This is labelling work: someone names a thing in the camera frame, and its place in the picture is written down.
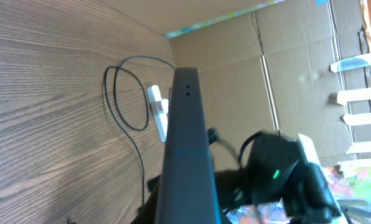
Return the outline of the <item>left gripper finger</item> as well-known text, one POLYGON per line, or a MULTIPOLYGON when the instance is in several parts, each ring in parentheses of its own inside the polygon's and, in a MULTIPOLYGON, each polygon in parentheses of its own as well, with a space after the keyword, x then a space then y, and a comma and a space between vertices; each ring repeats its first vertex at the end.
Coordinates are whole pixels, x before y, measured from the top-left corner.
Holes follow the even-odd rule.
POLYGON ((147 181, 150 196, 141 207, 137 216, 137 224, 154 224, 157 198, 159 193, 160 175, 147 181))

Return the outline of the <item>blue Samsung Galaxy smartphone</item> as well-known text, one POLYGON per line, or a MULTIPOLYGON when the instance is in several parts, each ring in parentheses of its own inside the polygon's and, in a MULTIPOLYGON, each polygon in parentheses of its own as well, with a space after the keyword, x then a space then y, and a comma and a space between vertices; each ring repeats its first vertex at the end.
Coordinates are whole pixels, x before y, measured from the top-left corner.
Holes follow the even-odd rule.
POLYGON ((174 71, 155 223, 220 223, 196 68, 174 71))

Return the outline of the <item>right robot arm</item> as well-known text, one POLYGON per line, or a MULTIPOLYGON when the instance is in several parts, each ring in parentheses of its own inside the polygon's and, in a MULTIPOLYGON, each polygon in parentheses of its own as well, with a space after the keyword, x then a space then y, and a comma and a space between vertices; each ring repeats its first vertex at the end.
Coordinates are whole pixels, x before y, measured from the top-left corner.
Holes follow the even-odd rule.
POLYGON ((282 202, 291 223, 331 223, 343 216, 310 137, 299 134, 297 139, 286 139, 260 131, 247 138, 238 152, 214 128, 208 137, 209 143, 228 149, 238 164, 237 169, 214 174, 224 213, 282 202))

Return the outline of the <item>white charger plug adapter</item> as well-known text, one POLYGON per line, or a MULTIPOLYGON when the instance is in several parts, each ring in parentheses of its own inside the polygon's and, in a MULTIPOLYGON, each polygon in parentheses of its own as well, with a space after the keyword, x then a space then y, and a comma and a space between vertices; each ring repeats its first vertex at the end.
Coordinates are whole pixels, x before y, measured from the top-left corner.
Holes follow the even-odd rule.
POLYGON ((169 100, 168 99, 162 99, 161 100, 161 111, 164 114, 168 114, 168 112, 169 112, 169 100))

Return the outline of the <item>white power strip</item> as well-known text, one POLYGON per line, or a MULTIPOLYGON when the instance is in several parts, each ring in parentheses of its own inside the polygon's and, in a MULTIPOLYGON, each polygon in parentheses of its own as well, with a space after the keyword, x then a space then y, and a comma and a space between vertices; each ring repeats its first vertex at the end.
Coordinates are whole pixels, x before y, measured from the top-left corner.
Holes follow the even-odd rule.
POLYGON ((147 87, 147 94, 160 140, 161 142, 166 142, 168 118, 167 114, 161 111, 161 100, 164 98, 162 98, 160 89, 157 85, 147 87))

